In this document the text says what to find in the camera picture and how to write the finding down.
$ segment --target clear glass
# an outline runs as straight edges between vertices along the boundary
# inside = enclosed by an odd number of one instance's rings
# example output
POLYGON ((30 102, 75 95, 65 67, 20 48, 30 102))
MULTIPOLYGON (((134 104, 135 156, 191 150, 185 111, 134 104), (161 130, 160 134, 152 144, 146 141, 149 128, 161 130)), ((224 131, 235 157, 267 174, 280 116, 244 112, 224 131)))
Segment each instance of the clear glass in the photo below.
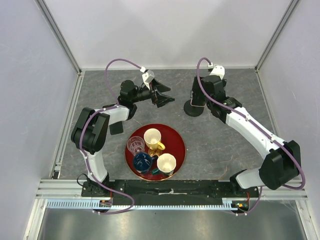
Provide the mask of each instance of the clear glass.
POLYGON ((145 141, 142 137, 133 136, 126 143, 126 147, 133 154, 133 156, 138 153, 143 153, 145 151, 145 141))

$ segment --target white backdrop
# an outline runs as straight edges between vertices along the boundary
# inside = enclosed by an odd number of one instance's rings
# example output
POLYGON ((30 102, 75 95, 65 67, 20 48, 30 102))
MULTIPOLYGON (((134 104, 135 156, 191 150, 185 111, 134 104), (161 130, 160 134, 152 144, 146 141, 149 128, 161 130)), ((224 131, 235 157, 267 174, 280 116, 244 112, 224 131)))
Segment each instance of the white backdrop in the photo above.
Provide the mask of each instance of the white backdrop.
POLYGON ((194 68, 203 56, 227 67, 252 67, 289 2, 46 0, 82 68, 105 68, 115 58, 148 68, 194 68))
POLYGON ((320 224, 320 28, 318 0, 300 1, 260 71, 280 137, 301 148, 306 192, 320 224))
POLYGON ((21 240, 77 79, 33 0, 1 3, 0 73, 0 239, 21 240))

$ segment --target dark blue cup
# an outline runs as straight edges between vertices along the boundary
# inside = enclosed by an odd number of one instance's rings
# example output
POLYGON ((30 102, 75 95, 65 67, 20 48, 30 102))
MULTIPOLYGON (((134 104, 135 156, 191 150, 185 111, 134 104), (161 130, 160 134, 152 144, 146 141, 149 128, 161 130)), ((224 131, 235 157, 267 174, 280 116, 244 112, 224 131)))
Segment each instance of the dark blue cup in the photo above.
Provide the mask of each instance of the dark blue cup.
POLYGON ((147 174, 152 164, 158 159, 157 155, 150 156, 145 152, 140 152, 133 158, 133 166, 140 174, 147 174))

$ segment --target red tray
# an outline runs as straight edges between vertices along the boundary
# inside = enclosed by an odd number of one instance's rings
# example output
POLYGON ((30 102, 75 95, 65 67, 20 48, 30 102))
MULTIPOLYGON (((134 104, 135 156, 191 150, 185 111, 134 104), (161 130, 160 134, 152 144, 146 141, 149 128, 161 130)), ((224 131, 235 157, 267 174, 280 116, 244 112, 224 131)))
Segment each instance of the red tray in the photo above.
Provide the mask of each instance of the red tray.
MULTIPOLYGON (((179 133, 174 130, 173 128, 163 125, 163 124, 148 124, 145 126, 140 127, 138 130, 136 130, 130 138, 134 136, 139 136, 141 138, 144 138, 145 131, 148 129, 158 129, 161 133, 161 142, 165 145, 165 150, 162 150, 162 154, 171 154, 176 159, 176 167, 174 169, 174 172, 171 176, 176 174, 176 172, 181 168, 182 164, 184 163, 185 157, 186 157, 186 146, 184 143, 184 140, 179 135, 179 133)), ((149 152, 149 148, 147 145, 145 145, 145 152, 149 152)), ((165 180, 167 178, 170 178, 171 176, 165 175, 163 173, 159 173, 156 175, 152 175, 151 171, 157 167, 157 162, 154 162, 150 172, 148 174, 140 174, 136 171, 133 164, 134 156, 133 154, 128 150, 127 145, 125 147, 125 160, 128 164, 129 168, 132 170, 132 172, 137 175, 139 178, 145 179, 147 181, 161 181, 165 180)))

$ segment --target green mug handle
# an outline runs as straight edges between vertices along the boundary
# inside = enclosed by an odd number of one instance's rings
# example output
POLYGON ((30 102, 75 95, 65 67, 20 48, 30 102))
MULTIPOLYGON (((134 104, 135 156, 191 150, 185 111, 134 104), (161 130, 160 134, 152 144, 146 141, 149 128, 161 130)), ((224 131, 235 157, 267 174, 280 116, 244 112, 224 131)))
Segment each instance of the green mug handle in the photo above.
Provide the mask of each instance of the green mug handle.
POLYGON ((155 168, 155 169, 153 169, 153 170, 151 171, 151 174, 152 174, 152 175, 157 175, 157 174, 159 174, 159 173, 160 173, 159 168, 155 168))

